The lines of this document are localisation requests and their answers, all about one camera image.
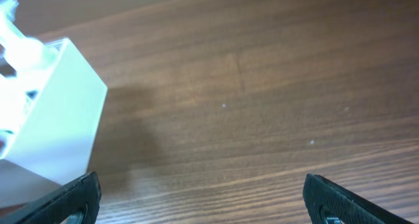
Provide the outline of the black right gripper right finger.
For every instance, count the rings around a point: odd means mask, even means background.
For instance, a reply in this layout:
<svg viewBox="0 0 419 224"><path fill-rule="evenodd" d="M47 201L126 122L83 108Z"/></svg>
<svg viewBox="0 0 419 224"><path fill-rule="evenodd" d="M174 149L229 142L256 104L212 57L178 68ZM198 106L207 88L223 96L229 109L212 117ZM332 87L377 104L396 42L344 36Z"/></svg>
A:
<svg viewBox="0 0 419 224"><path fill-rule="evenodd" d="M306 175L302 196L315 224L411 224L321 175Z"/></svg>

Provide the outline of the white printed tube bottle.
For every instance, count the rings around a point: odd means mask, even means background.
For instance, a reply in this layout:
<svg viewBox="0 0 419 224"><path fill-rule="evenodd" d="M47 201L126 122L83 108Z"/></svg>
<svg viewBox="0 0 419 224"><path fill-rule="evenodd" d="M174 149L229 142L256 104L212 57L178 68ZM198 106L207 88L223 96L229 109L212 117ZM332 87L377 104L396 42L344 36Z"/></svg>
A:
<svg viewBox="0 0 419 224"><path fill-rule="evenodd" d="M16 134L24 125L34 102L30 91L25 80L1 75L1 132Z"/></svg>

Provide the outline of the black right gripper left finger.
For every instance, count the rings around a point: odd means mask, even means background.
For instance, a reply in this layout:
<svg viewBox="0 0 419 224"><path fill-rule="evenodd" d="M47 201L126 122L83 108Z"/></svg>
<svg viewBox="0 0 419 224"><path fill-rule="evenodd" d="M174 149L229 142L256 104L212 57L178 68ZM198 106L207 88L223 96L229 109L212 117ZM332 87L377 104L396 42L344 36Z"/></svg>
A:
<svg viewBox="0 0 419 224"><path fill-rule="evenodd" d="M94 224L100 209L101 187L90 172L63 187L1 217L1 224Z"/></svg>

